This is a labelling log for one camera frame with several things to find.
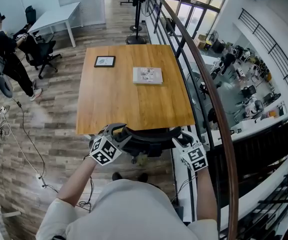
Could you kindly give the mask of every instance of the picture frame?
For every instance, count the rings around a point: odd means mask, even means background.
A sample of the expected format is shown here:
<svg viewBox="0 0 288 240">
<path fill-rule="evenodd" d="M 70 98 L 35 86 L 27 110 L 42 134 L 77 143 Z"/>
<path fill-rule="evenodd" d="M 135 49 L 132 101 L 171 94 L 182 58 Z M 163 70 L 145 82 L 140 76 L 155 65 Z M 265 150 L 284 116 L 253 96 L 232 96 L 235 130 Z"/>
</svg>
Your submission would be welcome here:
<svg viewBox="0 0 288 240">
<path fill-rule="evenodd" d="M 115 56 L 97 56 L 94 67 L 96 68 L 112 68 L 115 66 Z"/>
</svg>

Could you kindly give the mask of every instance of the sleeve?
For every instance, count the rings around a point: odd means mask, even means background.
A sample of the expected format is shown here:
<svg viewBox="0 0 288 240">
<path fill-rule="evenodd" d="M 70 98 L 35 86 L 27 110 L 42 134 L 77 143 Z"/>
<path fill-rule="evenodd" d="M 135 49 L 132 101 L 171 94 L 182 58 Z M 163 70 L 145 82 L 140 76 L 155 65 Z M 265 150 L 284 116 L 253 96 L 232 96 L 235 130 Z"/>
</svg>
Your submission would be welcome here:
<svg viewBox="0 0 288 240">
<path fill-rule="evenodd" d="M 51 240 L 54 236 L 66 237 L 67 226 L 77 220 L 75 208 L 58 198 L 48 207 L 37 231 L 36 240 Z"/>
<path fill-rule="evenodd" d="M 217 222 L 213 219 L 203 219 L 190 223 L 188 228 L 198 240 L 218 240 Z"/>
<path fill-rule="evenodd" d="M 5 35 L 3 31 L 0 31 L 0 41 L 4 46 L 5 53 L 9 54 L 14 52 L 17 46 L 16 42 L 13 39 L 9 38 L 7 35 Z"/>
</svg>

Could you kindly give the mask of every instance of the book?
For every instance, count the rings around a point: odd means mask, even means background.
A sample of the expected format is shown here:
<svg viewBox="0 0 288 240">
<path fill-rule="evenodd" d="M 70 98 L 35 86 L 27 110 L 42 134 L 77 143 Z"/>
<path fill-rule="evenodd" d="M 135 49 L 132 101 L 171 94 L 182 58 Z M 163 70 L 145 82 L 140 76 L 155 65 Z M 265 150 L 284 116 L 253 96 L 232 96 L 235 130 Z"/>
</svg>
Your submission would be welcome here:
<svg viewBox="0 0 288 240">
<path fill-rule="evenodd" d="M 159 67 L 133 67 L 133 83 L 161 85 L 162 70 Z"/>
</svg>

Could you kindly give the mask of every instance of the black pants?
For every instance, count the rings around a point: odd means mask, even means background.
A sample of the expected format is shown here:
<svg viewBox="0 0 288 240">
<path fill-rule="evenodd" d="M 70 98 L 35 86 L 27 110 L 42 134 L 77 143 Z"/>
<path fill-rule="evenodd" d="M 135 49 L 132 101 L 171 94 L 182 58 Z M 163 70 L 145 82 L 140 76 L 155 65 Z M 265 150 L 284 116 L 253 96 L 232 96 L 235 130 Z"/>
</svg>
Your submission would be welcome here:
<svg viewBox="0 0 288 240">
<path fill-rule="evenodd" d="M 226 64 L 226 65 L 224 66 L 224 69 L 223 69 L 223 71 L 222 71 L 222 75 L 226 72 L 226 70 L 227 70 L 227 68 L 230 66 L 230 64 L 231 64 L 231 63 Z"/>
<path fill-rule="evenodd" d="M 33 96 L 34 92 L 32 88 L 32 82 L 29 79 L 23 64 L 15 54 L 11 54 L 7 57 L 3 74 L 17 81 L 26 95 L 30 97 Z"/>
</svg>

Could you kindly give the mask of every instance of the wooden handrail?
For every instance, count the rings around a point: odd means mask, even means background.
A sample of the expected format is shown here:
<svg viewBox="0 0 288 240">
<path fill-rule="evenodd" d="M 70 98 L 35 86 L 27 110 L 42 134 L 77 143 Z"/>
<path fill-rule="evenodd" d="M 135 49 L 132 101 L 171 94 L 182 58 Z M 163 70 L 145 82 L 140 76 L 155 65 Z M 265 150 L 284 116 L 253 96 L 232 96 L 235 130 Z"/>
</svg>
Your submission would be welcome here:
<svg viewBox="0 0 288 240">
<path fill-rule="evenodd" d="M 212 102 L 213 108 L 215 110 L 219 131 L 222 138 L 222 143 L 224 146 L 224 151 L 226 155 L 227 168 L 228 168 L 228 182 L 229 182 L 229 224 L 228 224 L 228 240 L 235 240 L 237 234 L 237 223 L 238 223 L 238 204 L 239 204 L 239 193 L 238 193 L 238 177 L 237 177 L 237 167 L 235 159 L 235 151 L 233 147 L 233 142 L 231 139 L 231 133 L 228 127 L 228 122 L 226 119 L 225 111 L 222 106 L 220 97 L 215 88 L 214 81 L 212 80 L 210 73 L 206 70 L 204 60 L 202 59 L 199 50 L 197 49 L 193 39 L 188 34 L 186 28 L 178 19 L 177 15 L 173 12 L 170 6 L 165 0 L 159 0 L 163 7 L 167 10 L 170 17 L 175 22 L 177 28 L 182 34 L 182 39 L 184 39 L 195 59 L 195 62 L 199 68 L 201 76 L 205 82 L 206 88 L 209 92 L 209 97 Z"/>
</svg>

